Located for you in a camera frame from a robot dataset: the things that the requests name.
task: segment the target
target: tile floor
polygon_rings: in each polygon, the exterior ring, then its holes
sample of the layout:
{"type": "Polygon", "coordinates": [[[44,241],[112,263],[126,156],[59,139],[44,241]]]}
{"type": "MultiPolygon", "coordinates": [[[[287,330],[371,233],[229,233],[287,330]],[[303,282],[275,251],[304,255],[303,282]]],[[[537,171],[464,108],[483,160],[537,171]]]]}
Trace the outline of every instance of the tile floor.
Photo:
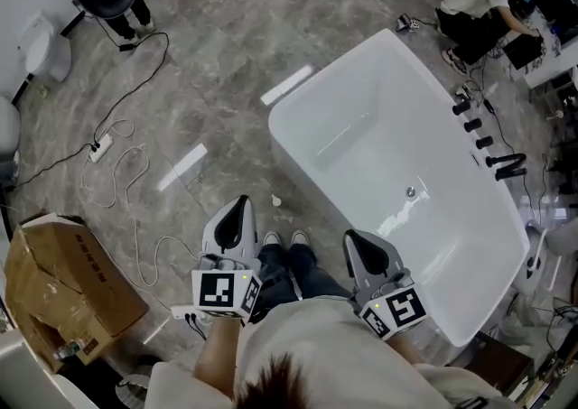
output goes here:
{"type": "MultiPolygon", "coordinates": [[[[395,28],[401,13],[433,19],[440,1],[146,0],[158,30],[171,39],[165,63],[153,82],[127,98],[105,124],[126,118],[134,122],[135,132],[130,137],[112,132],[112,149],[85,171],[90,198],[109,203],[111,169],[117,157],[140,144],[146,150],[150,168],[129,193],[138,220],[144,277],[149,282],[154,278],[154,247],[160,237],[179,237],[196,251],[209,217],[228,200],[246,193],[256,204],[261,235],[272,228],[288,237],[294,229],[304,228],[312,236],[321,265],[351,286],[341,234],[275,165],[267,129],[270,107],[260,97],[304,65],[320,70],[373,33],[395,28]],[[174,167],[199,144],[208,150],[203,160],[159,191],[159,183],[174,176],[174,167]],[[281,207],[272,206],[271,194],[282,199],[281,207]]],[[[112,104],[159,64],[164,46],[162,37],[154,37],[132,53],[119,53],[102,29],[88,20],[70,38],[73,66],[65,82],[50,85],[50,95],[41,98],[35,81],[19,104],[23,179],[90,142],[112,104]]],[[[462,78],[440,58],[440,49],[448,41],[428,26],[401,38],[449,91],[457,89],[462,78]]],[[[539,109],[527,102],[523,84],[509,81],[498,62],[489,61],[485,80],[487,87],[498,83],[490,100],[502,118],[505,137],[528,155],[526,183],[536,206],[542,192],[541,154],[550,154],[550,126],[539,109]]],[[[483,107],[474,113],[481,116],[487,133],[499,137],[483,107]]],[[[124,134],[130,125],[121,123],[116,128],[124,134]]],[[[508,152],[500,141],[493,147],[494,154],[508,152]]],[[[145,156],[133,150],[120,163],[118,202],[110,209],[89,201],[80,188],[85,160],[83,152],[11,194],[9,203],[18,209],[11,212],[11,219],[14,223],[39,209],[81,215],[137,281],[133,220],[123,189],[145,166],[145,156]]],[[[542,205],[542,220],[552,226],[564,220],[565,210],[549,199],[554,184],[548,173],[546,180],[544,202],[550,203],[542,205]]],[[[510,180],[508,186],[522,218],[531,218],[522,181],[510,180]]],[[[187,274],[194,260],[178,243],[166,241],[158,265],[159,281],[150,291],[167,305],[187,303],[191,298],[187,274]]],[[[144,341],[165,359],[185,349],[198,352],[196,335],[182,323],[167,321],[168,313],[145,299],[151,310],[123,343],[128,347],[129,341],[144,341]]],[[[442,346],[432,345],[433,338],[431,330],[416,333],[419,346],[430,355],[442,346]]]]}

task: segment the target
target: white sneaker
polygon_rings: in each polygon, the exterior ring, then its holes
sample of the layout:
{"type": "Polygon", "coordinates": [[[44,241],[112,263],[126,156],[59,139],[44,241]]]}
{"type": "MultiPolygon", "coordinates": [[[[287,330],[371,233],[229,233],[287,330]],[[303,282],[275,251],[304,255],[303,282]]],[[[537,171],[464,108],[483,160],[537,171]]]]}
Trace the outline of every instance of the white sneaker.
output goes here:
{"type": "Polygon", "coordinates": [[[453,50],[442,51],[442,59],[460,75],[468,76],[468,70],[463,60],[458,58],[453,50]]]}
{"type": "Polygon", "coordinates": [[[136,46],[138,43],[141,42],[141,39],[138,38],[138,35],[136,35],[133,38],[125,38],[123,44],[134,44],[134,46],[136,46]]]}
{"type": "Polygon", "coordinates": [[[154,25],[153,18],[151,18],[151,22],[147,25],[141,25],[138,28],[138,35],[141,38],[144,38],[146,35],[150,35],[156,30],[156,25],[154,25]]]}
{"type": "Polygon", "coordinates": [[[309,246],[309,238],[303,231],[297,229],[291,236],[291,245],[293,244],[302,244],[304,246],[309,246]]]}
{"type": "Polygon", "coordinates": [[[263,239],[264,246],[270,246],[272,244],[277,246],[281,245],[281,238],[279,237],[279,234],[276,233],[275,231],[269,231],[268,233],[265,234],[265,238],[263,239]]]}

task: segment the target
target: toilet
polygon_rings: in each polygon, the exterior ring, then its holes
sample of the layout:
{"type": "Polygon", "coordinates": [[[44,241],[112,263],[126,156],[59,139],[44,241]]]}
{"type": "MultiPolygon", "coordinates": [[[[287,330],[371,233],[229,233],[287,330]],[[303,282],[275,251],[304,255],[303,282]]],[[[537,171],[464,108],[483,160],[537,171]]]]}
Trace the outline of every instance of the toilet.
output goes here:
{"type": "Polygon", "coordinates": [[[42,12],[25,28],[21,38],[25,67],[35,77],[52,77],[63,81],[70,72],[70,41],[61,36],[56,26],[42,12]]]}

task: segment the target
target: freestanding bathtub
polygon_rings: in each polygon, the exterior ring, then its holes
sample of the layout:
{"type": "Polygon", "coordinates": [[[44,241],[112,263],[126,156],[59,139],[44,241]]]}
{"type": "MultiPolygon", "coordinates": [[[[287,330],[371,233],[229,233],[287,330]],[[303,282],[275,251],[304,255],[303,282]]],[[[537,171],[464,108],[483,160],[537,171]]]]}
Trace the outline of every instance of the freestanding bathtub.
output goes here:
{"type": "Polygon", "coordinates": [[[269,129],[282,167],[329,220],[397,248],[424,285],[433,320],[462,346],[497,306],[529,244],[508,188],[453,105],[385,30],[282,99],[269,129]]]}

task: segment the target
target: black pants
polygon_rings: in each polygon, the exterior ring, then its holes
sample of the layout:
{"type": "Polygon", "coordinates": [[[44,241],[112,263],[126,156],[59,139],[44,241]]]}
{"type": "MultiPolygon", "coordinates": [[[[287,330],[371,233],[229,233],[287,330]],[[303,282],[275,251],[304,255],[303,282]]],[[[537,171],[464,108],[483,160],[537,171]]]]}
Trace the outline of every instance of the black pants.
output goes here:
{"type": "Polygon", "coordinates": [[[320,295],[351,296],[351,292],[317,267],[313,251],[303,244],[294,244],[288,251],[277,244],[268,244],[261,249],[259,260],[264,265],[259,274],[263,285],[256,299],[251,322],[261,321],[278,304],[299,301],[289,277],[289,269],[293,271],[304,299],[320,295]]]}
{"type": "MultiPolygon", "coordinates": [[[[135,0],[130,8],[133,10],[133,13],[135,13],[136,19],[138,19],[138,22],[141,23],[141,25],[147,25],[151,22],[151,12],[146,6],[145,0],[135,0]]],[[[107,24],[121,37],[128,40],[134,38],[136,35],[135,29],[130,26],[123,15],[119,15],[114,19],[107,19],[107,24]]]]}
{"type": "Polygon", "coordinates": [[[475,64],[491,50],[509,28],[499,15],[492,11],[481,19],[472,19],[465,13],[446,14],[436,9],[442,32],[458,43],[454,54],[466,64],[475,64]]]}

